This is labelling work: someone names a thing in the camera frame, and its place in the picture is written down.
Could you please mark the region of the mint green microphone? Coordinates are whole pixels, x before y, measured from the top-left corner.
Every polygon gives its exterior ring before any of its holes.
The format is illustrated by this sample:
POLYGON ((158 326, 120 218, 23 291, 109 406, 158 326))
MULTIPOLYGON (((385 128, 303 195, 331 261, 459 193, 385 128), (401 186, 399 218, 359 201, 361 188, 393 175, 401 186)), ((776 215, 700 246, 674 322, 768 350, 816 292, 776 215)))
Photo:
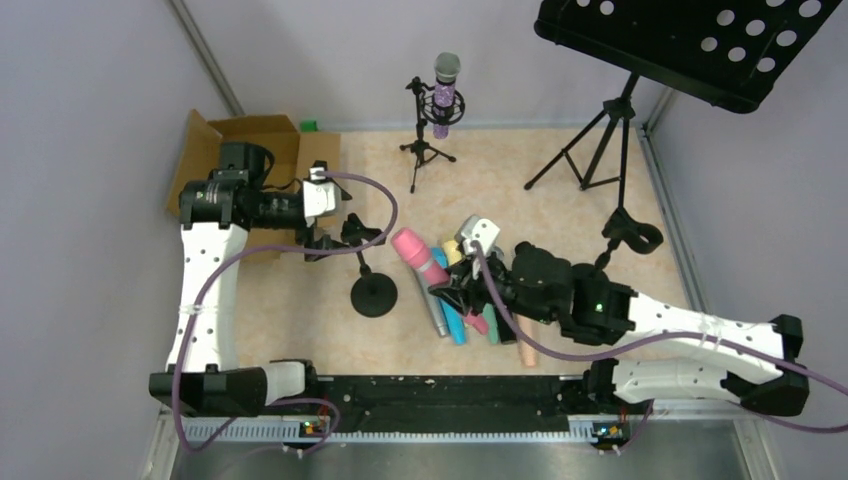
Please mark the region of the mint green microphone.
POLYGON ((483 308, 482 316, 488 327, 486 336, 489 343, 492 345, 498 345, 500 343, 500 336, 495 308, 491 304, 486 304, 483 308))

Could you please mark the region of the teal blue microphone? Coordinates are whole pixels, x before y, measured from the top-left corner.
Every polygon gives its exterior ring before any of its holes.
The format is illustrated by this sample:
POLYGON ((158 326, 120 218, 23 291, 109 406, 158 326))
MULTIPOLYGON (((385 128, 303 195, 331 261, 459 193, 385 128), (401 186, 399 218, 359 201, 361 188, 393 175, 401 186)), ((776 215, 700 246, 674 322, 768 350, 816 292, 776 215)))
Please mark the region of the teal blue microphone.
MULTIPOLYGON (((431 247, 431 253, 433 255, 434 260, 445 269, 447 264, 447 257, 444 251, 440 247, 431 247)), ((463 322, 462 317, 459 313, 451 307, 444 300, 439 301, 439 305, 442 309, 443 316, 446 320, 446 324, 448 327, 448 332, 456 345, 464 345, 466 343, 466 335, 465 335, 465 324, 463 322)))

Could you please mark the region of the black microphone silver grille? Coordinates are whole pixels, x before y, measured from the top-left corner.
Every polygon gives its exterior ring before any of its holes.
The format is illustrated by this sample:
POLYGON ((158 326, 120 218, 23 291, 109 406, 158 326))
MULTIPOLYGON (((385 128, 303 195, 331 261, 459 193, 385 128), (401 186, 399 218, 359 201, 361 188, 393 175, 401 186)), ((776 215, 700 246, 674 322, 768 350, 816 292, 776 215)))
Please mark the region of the black microphone silver grille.
MULTIPOLYGON (((501 262, 505 261, 505 254, 500 247, 494 246, 493 247, 493 253, 496 255, 496 257, 498 258, 499 261, 501 261, 501 262)), ((505 317, 500 313, 500 311, 497 308, 494 308, 494 310, 495 310, 495 319, 496 319, 496 326, 497 326, 497 332, 498 332, 498 337, 499 337, 499 343, 502 344, 502 345, 516 344, 517 343, 517 337, 516 337, 514 331, 507 324, 505 317)))

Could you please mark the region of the silver grey microphone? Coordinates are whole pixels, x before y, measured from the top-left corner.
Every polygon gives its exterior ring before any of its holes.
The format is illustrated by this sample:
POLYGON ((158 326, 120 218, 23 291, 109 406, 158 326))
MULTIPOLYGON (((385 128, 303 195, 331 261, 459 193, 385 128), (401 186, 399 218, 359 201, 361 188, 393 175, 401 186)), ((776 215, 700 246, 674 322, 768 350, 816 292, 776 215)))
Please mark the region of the silver grey microphone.
POLYGON ((429 293, 429 284, 427 283, 423 275, 417 270, 413 270, 413 274, 415 276, 425 307, 430 315, 430 319, 437 335, 440 338, 448 337, 449 329, 439 300, 429 293))

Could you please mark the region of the cream yellow microphone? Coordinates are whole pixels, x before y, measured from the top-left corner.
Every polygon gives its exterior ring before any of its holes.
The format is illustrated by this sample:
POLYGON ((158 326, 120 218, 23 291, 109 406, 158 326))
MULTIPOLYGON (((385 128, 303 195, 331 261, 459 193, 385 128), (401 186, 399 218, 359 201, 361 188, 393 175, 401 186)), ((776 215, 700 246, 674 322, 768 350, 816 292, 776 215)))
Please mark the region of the cream yellow microphone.
POLYGON ((464 259, 459 243, 454 239, 444 240, 441 244, 448 266, 455 265, 464 259))

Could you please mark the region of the beige pink microphone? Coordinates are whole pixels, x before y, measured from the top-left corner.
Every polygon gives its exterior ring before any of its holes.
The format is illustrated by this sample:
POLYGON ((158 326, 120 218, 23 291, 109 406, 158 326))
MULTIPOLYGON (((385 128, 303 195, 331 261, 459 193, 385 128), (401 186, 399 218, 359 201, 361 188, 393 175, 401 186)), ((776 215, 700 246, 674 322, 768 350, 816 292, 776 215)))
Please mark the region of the beige pink microphone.
MULTIPOLYGON (((517 322, 520 330, 531 340, 535 340, 535 322, 525 316, 515 315, 515 321, 517 322)), ((527 341, 520 340, 518 342, 518 351, 521 359, 521 363, 524 367, 535 368, 538 364, 538 352, 537 350, 531 346, 527 341)))

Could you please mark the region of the black round-base stand with clip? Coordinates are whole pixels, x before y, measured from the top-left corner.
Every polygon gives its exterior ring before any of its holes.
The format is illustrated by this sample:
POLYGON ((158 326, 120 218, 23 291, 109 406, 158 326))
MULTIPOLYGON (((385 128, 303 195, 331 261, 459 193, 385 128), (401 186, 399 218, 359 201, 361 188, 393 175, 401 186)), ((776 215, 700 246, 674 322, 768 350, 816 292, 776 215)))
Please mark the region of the black round-base stand with clip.
MULTIPOLYGON (((342 224, 341 239, 346 245, 355 247, 373 241, 381 233, 380 229, 365 226, 355 213, 350 213, 342 224)), ((398 299, 395 282, 388 275, 372 271, 362 251, 357 252, 356 256, 359 278, 350 291, 354 310, 367 318, 388 314, 398 299)))

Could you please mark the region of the brown cardboard box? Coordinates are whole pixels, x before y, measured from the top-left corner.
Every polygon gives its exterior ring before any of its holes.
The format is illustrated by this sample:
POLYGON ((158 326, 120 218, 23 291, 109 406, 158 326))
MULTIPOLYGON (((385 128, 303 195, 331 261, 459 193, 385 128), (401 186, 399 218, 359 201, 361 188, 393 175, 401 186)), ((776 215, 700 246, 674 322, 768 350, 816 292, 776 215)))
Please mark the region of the brown cardboard box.
POLYGON ((207 120, 189 114, 167 209, 179 222, 183 263, 215 269, 249 248, 272 260, 268 245, 309 249, 315 261, 341 247, 329 229, 349 194, 325 177, 339 168, 340 138, 302 133, 285 115, 207 120))

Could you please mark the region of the black round-base stand with holder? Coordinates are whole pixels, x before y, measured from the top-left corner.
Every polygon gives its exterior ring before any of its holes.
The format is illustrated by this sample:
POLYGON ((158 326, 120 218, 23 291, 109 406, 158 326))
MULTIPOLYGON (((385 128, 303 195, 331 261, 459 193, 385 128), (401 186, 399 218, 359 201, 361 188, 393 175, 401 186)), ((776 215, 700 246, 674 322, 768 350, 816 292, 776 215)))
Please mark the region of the black round-base stand with holder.
POLYGON ((612 253, 622 243, 640 255, 654 252, 664 243, 664 236, 655 225, 636 221, 624 207, 617 207, 605 223, 601 235, 608 240, 607 248, 594 262, 594 267, 603 270, 609 264, 612 253))

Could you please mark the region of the black shock mount tripod stand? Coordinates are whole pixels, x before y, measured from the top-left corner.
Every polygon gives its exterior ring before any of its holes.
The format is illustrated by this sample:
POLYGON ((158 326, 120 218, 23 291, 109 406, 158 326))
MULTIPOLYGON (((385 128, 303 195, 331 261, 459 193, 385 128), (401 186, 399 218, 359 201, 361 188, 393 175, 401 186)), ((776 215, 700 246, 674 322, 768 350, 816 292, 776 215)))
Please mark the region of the black shock mount tripod stand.
MULTIPOLYGON (((416 139, 411 143, 401 144, 399 149, 401 151, 408 151, 415 156, 412 181, 410 185, 410 193, 414 194, 416 192, 418 172, 421 168, 439 157, 446 159, 450 163, 456 163, 457 158, 432 146, 431 143, 425 139, 426 128, 428 126, 433 127, 436 122, 431 114, 434 85, 428 85, 419 76, 415 76, 406 85, 405 89, 410 91, 415 99, 416 139)), ((451 126, 457 124, 463 119, 465 111, 465 98, 455 88, 453 115, 448 122, 449 130, 451 126)))

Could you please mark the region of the purple glitter microphone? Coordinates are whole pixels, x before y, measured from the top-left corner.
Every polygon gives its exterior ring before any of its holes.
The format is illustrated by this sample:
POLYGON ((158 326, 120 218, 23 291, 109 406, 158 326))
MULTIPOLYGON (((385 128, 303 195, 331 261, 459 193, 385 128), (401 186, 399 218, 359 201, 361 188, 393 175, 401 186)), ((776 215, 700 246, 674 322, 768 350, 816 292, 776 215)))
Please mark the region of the purple glitter microphone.
POLYGON ((459 57, 452 52, 440 53, 434 62, 436 82, 433 90, 431 114, 436 122, 433 125, 435 139, 443 140, 449 135, 449 120, 453 115, 455 86, 461 71, 459 57))

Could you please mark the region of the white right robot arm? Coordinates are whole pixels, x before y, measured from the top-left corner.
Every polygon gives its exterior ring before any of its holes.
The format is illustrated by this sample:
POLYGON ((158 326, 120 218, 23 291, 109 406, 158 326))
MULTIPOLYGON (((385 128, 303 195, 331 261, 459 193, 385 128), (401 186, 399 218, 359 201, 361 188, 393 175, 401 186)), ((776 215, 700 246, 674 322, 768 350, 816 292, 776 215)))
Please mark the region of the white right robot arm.
POLYGON ((619 349, 652 339, 669 353, 660 360, 592 359, 583 390, 598 405, 713 399, 778 417, 798 416, 805 407, 809 381, 792 369, 803 344, 796 317, 748 323, 675 307, 529 242, 516 246, 511 265, 490 254, 485 266, 493 292, 473 256, 447 268, 429 291, 462 314, 499 297, 509 313, 556 323, 578 344, 619 349))

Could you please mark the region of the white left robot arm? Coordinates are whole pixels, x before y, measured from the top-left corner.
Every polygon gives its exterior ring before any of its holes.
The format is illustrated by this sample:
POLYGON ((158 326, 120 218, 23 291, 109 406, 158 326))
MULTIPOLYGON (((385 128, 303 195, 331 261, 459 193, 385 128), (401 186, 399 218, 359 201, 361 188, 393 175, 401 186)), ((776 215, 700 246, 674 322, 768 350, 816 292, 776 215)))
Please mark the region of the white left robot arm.
POLYGON ((149 378, 150 394, 186 416, 254 417, 280 398, 303 393, 310 366, 275 361, 241 367, 234 339, 238 254, 254 229, 286 230, 309 247, 333 248, 311 235, 348 194, 316 161, 294 192, 272 190, 275 157, 265 147, 227 142, 204 179, 189 180, 177 197, 183 280, 177 332, 166 369, 149 378))

